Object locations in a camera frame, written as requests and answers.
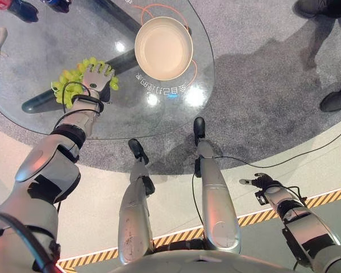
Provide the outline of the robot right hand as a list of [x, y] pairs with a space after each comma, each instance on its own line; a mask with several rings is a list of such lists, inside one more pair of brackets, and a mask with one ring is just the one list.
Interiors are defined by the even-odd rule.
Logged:
[[273, 180], [269, 175], [266, 173], [256, 173], [255, 179], [241, 179], [239, 183], [242, 185], [252, 185], [256, 188], [260, 188], [262, 190], [266, 190], [270, 187], [281, 187], [282, 184], [277, 181]]

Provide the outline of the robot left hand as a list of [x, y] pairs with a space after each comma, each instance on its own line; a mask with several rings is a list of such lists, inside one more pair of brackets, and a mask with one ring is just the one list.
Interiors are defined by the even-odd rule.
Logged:
[[82, 83], [89, 89], [98, 92], [102, 102], [110, 102], [110, 81], [115, 75], [115, 70], [109, 64], [89, 64], [84, 73]]

